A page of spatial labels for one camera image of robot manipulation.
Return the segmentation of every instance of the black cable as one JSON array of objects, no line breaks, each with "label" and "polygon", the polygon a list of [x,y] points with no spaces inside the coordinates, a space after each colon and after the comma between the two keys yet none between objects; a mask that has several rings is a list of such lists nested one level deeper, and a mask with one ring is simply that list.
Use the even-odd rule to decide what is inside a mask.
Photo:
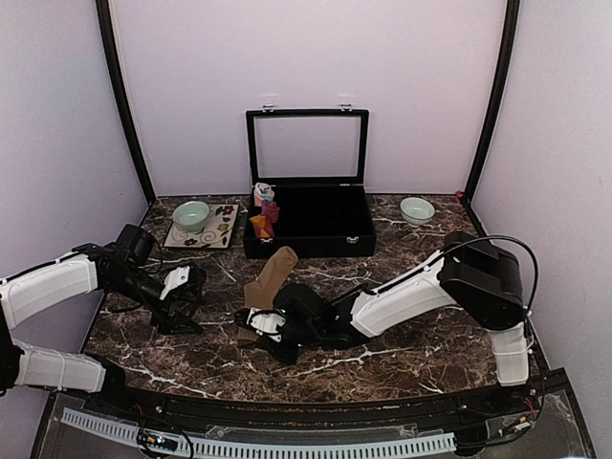
[{"label": "black cable", "polygon": [[[109,404],[108,402],[105,402],[104,400],[101,400],[101,399],[97,399],[97,402],[100,402],[101,404],[105,404],[106,406],[117,410],[119,413],[126,414],[128,416],[134,416],[136,414],[136,413],[133,413],[131,411],[127,411],[125,409],[116,407],[113,404]],[[149,416],[147,414],[144,414],[144,412],[139,413],[138,415],[141,417],[142,420],[148,420],[148,421],[153,421],[153,422],[157,422],[157,423],[163,424],[164,426],[169,427],[175,433],[180,434],[183,438],[185,438],[185,440],[187,441],[187,444],[189,445],[189,459],[193,459],[193,456],[195,454],[195,449],[193,447],[193,442],[191,441],[191,439],[185,433],[184,430],[182,430],[180,427],[170,423],[169,421],[166,421],[164,419],[159,419],[159,418],[156,418],[154,416]]]},{"label": "black cable", "polygon": [[[512,242],[512,243],[522,247],[523,249],[525,249],[525,251],[532,258],[532,262],[534,264],[534,285],[533,285],[532,293],[531,293],[531,295],[529,297],[529,300],[527,301],[527,308],[526,308],[525,314],[524,314],[524,319],[526,320],[527,319],[527,315],[530,313],[530,311],[532,309],[532,305],[534,303],[534,298],[536,297],[537,281],[539,280],[539,267],[538,267],[538,264],[537,264],[536,254],[523,241],[521,241],[519,239],[516,239],[514,237],[511,237],[511,236],[504,236],[504,235],[492,235],[492,236],[477,237],[475,239],[471,239],[470,241],[462,242],[461,244],[457,244],[455,246],[452,246],[449,249],[447,249],[446,251],[443,251],[438,256],[436,256],[433,260],[431,260],[429,263],[427,263],[426,267],[430,268],[431,266],[435,265],[438,261],[440,261],[442,258],[450,255],[454,251],[458,251],[459,249],[463,249],[466,246],[470,246],[472,244],[476,244],[477,242],[492,241],[492,240]],[[375,291],[373,293],[375,295],[383,294],[383,293],[393,289],[394,287],[397,287],[398,285],[406,282],[409,278],[414,277],[415,275],[422,273],[424,270],[425,270],[425,267],[422,267],[421,269],[416,270],[416,271],[414,271],[412,273],[409,273],[409,274],[405,275],[404,277],[398,279],[397,281],[395,281],[395,282],[393,282],[391,284],[388,284],[386,286],[380,287],[377,291]]]},{"label": "black cable", "polygon": [[135,287],[135,291],[138,295],[138,297],[141,300],[141,303],[151,312],[151,315],[157,319],[160,323],[163,323],[165,325],[168,326],[175,326],[175,325],[184,325],[188,322],[190,322],[190,317],[185,317],[180,311],[177,311],[175,313],[175,315],[178,315],[178,318],[173,318],[170,319],[168,317],[165,317],[163,314],[159,313],[156,308],[152,307],[149,300],[146,298],[146,296],[144,295],[144,293],[142,292],[142,290],[140,288],[138,288],[138,281],[133,273],[132,268],[127,264],[127,262],[125,262],[123,259],[121,259],[120,257],[118,257],[117,255],[115,255],[114,253],[112,253],[111,251],[109,251],[108,249],[105,248],[101,248],[98,246],[93,246],[91,248],[88,249],[90,252],[92,253],[97,253],[100,256],[103,257],[107,257],[110,259],[115,260],[117,263],[120,264],[120,266],[122,268],[125,269],[125,275],[126,277],[132,282],[132,284]]},{"label": "black cable", "polygon": [[153,234],[150,234],[150,235],[153,238],[153,240],[155,241],[155,245],[157,246],[157,250],[160,253],[160,265],[157,267],[157,271],[155,271],[155,274],[159,274],[159,273],[162,272],[162,268],[164,267],[164,254],[162,253],[162,245],[160,244],[160,241],[157,240],[157,237],[155,237]]},{"label": "black cable", "polygon": [[119,308],[119,309],[110,309],[108,306],[106,306],[106,311],[108,311],[111,314],[131,313],[131,312],[139,310],[141,307],[142,307],[141,304],[136,304],[134,306],[128,306],[127,308]]},{"label": "black cable", "polygon": [[[529,327],[531,328],[531,332],[533,335],[536,334],[532,324],[530,321],[527,322],[529,324]],[[457,447],[461,447],[461,448],[490,448],[490,447],[499,447],[502,445],[508,445],[509,443],[515,442],[516,440],[520,439],[523,437],[523,435],[525,435],[528,431],[530,431],[532,428],[534,428],[534,426],[536,425],[537,421],[539,420],[540,416],[542,415],[542,411],[544,410],[544,401],[546,400],[546,386],[545,386],[545,382],[544,382],[544,372],[542,367],[539,364],[539,361],[537,361],[537,357],[535,355],[535,353],[532,353],[532,356],[534,357],[534,361],[535,361],[535,365],[537,366],[537,371],[539,373],[539,377],[540,377],[540,396],[541,396],[541,402],[539,403],[539,410],[537,411],[537,414],[534,417],[534,422],[532,424],[532,426],[525,428],[523,430],[520,430],[516,433],[513,434],[507,434],[507,435],[512,435],[512,437],[507,438],[505,440],[501,440],[504,436],[493,436],[490,437],[486,440],[482,440],[479,442],[457,442]]]},{"label": "black cable", "polygon": [[342,295],[335,297],[334,299],[329,301],[329,304],[339,303],[339,302],[343,301],[344,299],[348,298],[350,295],[352,295],[352,294],[354,294],[356,292],[366,292],[368,295],[375,295],[375,294],[372,293],[372,291],[368,290],[367,283],[363,282],[362,284],[358,285],[357,287],[353,287],[348,292],[344,292]]}]

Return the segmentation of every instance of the curved black pole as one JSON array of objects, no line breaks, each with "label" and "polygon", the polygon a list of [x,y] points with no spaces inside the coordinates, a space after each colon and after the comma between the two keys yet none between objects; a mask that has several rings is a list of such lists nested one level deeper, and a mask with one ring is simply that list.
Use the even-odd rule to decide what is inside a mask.
[{"label": "curved black pole", "polygon": [[520,0],[508,0],[506,5],[506,19],[504,21],[504,31],[501,35],[501,45],[499,48],[499,56],[497,58],[497,67],[495,68],[495,77],[491,89],[491,97],[489,98],[489,106],[485,115],[485,122],[482,126],[480,141],[476,148],[474,161],[471,165],[470,176],[466,183],[466,189],[463,191],[463,200],[469,204],[474,197],[474,193],[478,188],[478,181],[482,175],[482,170],[487,160],[487,153],[491,146],[497,115],[501,99],[504,95],[504,87],[506,86],[506,77],[510,68],[510,58],[513,53],[514,35],[516,33],[516,23],[518,22],[518,9]]},{"label": "curved black pole", "polygon": [[142,192],[148,204],[151,205],[156,199],[155,191],[153,190],[153,184],[151,183],[151,178],[149,177],[146,164],[144,163],[144,156],[142,155],[141,145],[136,135],[136,127],[132,119],[132,112],[127,102],[127,94],[121,74],[117,43],[115,42],[115,35],[113,34],[113,21],[108,0],[96,0],[96,7],[98,9],[99,31],[102,35],[102,45],[104,46],[104,54],[106,55],[106,65],[108,66],[108,74],[111,77],[111,84],[113,85],[113,92],[115,93],[115,102],[117,103],[121,124],[123,125],[123,132],[127,140],[127,146],[130,149],[134,167],[136,167],[136,173],[141,182]]}]

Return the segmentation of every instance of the white wall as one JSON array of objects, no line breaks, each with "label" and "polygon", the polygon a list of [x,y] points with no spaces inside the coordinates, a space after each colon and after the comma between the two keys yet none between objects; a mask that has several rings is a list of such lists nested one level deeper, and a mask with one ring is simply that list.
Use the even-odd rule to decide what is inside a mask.
[{"label": "white wall", "polygon": [[504,0],[112,3],[158,194],[248,192],[244,112],[264,103],[369,109],[369,191],[465,185]]},{"label": "white wall", "polygon": [[[113,240],[145,201],[120,127],[95,2],[0,1],[0,276],[84,242]],[[78,351],[99,295],[74,298],[14,335]],[[2,457],[30,457],[47,393],[0,399]]]},{"label": "white wall", "polygon": [[523,2],[475,210],[542,265],[535,326],[612,457],[612,4]]}]

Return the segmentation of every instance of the white arm cover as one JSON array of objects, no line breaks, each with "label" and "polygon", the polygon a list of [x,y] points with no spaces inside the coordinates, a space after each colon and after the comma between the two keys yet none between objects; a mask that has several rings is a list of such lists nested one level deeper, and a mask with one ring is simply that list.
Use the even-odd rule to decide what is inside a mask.
[{"label": "white arm cover", "polygon": [[67,354],[30,346],[18,339],[14,344],[24,351],[19,359],[16,385],[38,385],[62,389],[100,392],[106,370],[99,361],[82,354]]},{"label": "white arm cover", "polygon": [[8,282],[0,280],[0,301],[12,330],[25,319],[97,287],[96,264],[86,255],[76,255]]},{"label": "white arm cover", "polygon": [[[439,251],[435,252],[414,270],[402,274],[388,284],[421,269],[439,254]],[[367,337],[373,338],[405,320],[410,320],[432,309],[456,304],[455,300],[440,287],[437,276],[443,264],[444,260],[441,259],[430,269],[416,274],[383,294],[362,293],[353,304],[351,325]],[[382,287],[384,286],[374,289],[374,293]],[[499,383],[501,385],[526,383],[529,379],[529,359],[523,322],[510,330],[500,332],[488,330],[488,332],[497,363]]]}]

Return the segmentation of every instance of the glass panel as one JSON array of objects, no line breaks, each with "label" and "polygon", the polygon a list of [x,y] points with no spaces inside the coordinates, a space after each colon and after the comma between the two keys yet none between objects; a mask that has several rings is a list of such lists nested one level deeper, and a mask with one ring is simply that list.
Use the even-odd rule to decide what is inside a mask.
[{"label": "glass panel", "polygon": [[359,117],[256,118],[259,178],[355,177]]}]

